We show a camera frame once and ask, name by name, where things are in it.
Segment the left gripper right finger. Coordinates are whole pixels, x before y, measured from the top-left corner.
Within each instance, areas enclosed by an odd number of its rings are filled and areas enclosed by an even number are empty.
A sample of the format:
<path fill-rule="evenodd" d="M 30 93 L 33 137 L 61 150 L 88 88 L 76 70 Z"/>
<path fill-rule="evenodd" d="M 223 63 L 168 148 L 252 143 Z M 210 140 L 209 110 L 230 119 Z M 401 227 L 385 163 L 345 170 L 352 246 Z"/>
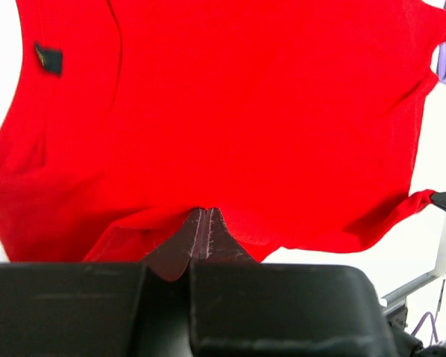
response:
<path fill-rule="evenodd" d="M 358 268 L 255 263 L 222 214 L 204 215 L 190 266 L 195 356 L 394 356 L 375 288 Z"/>

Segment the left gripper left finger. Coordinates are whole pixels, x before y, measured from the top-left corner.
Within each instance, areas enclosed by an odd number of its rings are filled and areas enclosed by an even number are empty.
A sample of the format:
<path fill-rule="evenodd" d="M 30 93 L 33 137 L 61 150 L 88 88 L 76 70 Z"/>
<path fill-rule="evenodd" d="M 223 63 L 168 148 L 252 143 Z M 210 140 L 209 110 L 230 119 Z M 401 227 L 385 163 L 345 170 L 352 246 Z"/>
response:
<path fill-rule="evenodd" d="M 0 263 L 0 356 L 198 356 L 190 265 L 202 217 L 137 263 Z"/>

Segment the bright red t shirt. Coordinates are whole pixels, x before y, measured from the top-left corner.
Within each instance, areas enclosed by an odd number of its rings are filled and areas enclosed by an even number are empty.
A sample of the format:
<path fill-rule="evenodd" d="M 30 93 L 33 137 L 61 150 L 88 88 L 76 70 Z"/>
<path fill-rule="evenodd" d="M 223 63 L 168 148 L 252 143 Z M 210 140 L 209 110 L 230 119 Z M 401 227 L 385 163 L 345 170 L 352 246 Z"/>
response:
<path fill-rule="evenodd" d="M 13 262 L 136 261 L 195 208 L 256 260 L 353 253 L 410 192 L 446 10 L 423 1 L 18 1 L 0 128 Z"/>

